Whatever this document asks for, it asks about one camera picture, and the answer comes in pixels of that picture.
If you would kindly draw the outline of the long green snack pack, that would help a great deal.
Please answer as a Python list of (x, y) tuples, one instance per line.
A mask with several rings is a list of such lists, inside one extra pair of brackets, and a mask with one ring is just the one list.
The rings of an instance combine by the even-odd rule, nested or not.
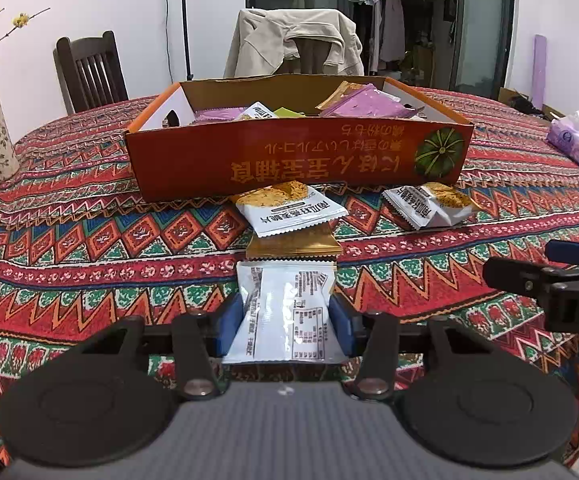
[(286, 107), (279, 107), (274, 112), (274, 115), (279, 118), (299, 118), (305, 116), (305, 114), (300, 112), (294, 112), (294, 110), (290, 110)]

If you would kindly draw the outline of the oat crisp packet white gold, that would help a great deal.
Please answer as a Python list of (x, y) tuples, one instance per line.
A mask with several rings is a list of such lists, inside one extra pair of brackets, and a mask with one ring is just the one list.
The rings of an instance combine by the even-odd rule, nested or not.
[(272, 110), (269, 110), (262, 102), (255, 102), (249, 107), (245, 108), (241, 114), (236, 116), (235, 122), (241, 120), (257, 120), (257, 119), (276, 119), (278, 115)]

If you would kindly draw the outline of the pink snack packet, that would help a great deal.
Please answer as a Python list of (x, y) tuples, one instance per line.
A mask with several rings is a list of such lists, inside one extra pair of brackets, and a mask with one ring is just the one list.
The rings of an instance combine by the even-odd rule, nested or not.
[(194, 115), (194, 124), (208, 124), (209, 122), (232, 122), (245, 112), (245, 107), (217, 107), (198, 110)]
[(409, 119), (419, 115), (422, 110), (423, 106), (402, 104), (399, 98), (378, 90), (374, 84), (363, 84), (362, 90), (353, 92), (325, 112), (319, 112), (319, 115), (338, 118)]

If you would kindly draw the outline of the dark wooden chair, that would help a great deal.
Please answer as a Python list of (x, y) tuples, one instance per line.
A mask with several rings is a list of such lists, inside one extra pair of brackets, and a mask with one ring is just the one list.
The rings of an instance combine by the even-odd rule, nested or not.
[(99, 37), (62, 37), (56, 42), (55, 57), (75, 113), (128, 100), (111, 30)]

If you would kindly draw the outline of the chair under beige jacket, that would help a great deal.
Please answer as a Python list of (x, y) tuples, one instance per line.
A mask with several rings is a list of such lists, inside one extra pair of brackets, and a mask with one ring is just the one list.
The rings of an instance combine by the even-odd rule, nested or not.
[(320, 75), (324, 73), (324, 64), (329, 56), (331, 45), (318, 39), (296, 38), (294, 44), (297, 55), (285, 58), (276, 70), (277, 74)]

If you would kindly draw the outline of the cardboard box on floor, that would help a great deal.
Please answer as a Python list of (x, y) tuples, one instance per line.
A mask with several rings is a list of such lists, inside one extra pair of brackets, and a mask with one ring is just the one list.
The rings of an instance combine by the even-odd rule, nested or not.
[(548, 122), (564, 117), (564, 114), (559, 110), (555, 110), (555, 108), (547, 104), (543, 104), (541, 108), (536, 107), (529, 100), (528, 96), (504, 87), (499, 89), (498, 101), (521, 112), (521, 114), (539, 117)]

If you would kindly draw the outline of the purple rolled mat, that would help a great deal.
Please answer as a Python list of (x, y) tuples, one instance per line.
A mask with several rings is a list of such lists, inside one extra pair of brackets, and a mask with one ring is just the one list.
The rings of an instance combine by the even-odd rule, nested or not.
[(531, 78), (531, 102), (537, 110), (543, 109), (545, 72), (547, 71), (547, 38), (536, 35), (533, 40), (533, 63)]

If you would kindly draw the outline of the studio light on stand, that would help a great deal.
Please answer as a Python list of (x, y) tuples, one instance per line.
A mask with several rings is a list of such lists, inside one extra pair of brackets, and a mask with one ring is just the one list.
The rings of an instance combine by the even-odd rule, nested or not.
[(182, 40), (184, 62), (186, 62), (186, 80), (193, 80), (190, 38), (189, 38), (189, 19), (188, 19), (188, 0), (181, 0), (181, 21), (182, 21)]

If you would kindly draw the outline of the beige jacket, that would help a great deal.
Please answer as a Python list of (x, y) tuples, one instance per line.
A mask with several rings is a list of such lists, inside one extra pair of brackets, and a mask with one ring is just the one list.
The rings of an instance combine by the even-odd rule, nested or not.
[(362, 76), (355, 22), (333, 9), (243, 9), (224, 77), (299, 73)]

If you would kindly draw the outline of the purple tissue pack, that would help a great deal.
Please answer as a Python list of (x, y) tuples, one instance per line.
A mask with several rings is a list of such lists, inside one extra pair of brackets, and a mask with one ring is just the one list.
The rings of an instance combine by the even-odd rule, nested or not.
[(547, 142), (579, 165), (579, 110), (551, 121)]

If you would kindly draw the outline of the orange cardboard pumpkin box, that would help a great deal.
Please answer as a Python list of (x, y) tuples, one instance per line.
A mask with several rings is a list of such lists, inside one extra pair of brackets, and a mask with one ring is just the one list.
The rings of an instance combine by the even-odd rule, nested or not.
[[(376, 76), (352, 80), (423, 106), (422, 118), (321, 117), (315, 107), (344, 80), (270, 75), (173, 84), (125, 131), (142, 197), (155, 203), (233, 195), (291, 180), (361, 188), (457, 182), (472, 122), (419, 90)], [(255, 102), (305, 116), (193, 122), (198, 110)]]

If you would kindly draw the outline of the patterned red tablecloth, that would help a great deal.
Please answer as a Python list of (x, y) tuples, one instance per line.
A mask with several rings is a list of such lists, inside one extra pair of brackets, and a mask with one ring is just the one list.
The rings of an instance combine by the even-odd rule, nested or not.
[[(381, 195), (334, 188), (348, 211), (333, 224), (336, 288), (358, 310), (407, 322), (446, 314), (566, 380), (579, 402), (579, 335), (549, 332), (534, 301), (481, 278), (491, 256), (538, 262), (549, 240), (579, 242), (579, 167), (547, 144), (539, 119), (480, 96), (431, 97), (474, 124), (457, 185), (477, 214), (445, 234), (413, 232)], [(125, 315), (165, 324), (235, 289), (250, 227), (232, 204), (140, 196), (124, 131), (145, 106), (105, 106), (18, 141), (20, 173), (0, 185), (0, 396)], [(565, 458), (578, 456), (579, 425)]]

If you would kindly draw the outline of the white oat crisp packet back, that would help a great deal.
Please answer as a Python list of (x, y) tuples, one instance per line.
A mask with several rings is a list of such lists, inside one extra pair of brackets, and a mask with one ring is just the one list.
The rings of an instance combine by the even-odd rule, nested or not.
[(346, 360), (329, 319), (332, 261), (242, 261), (236, 266), (244, 318), (226, 364)]

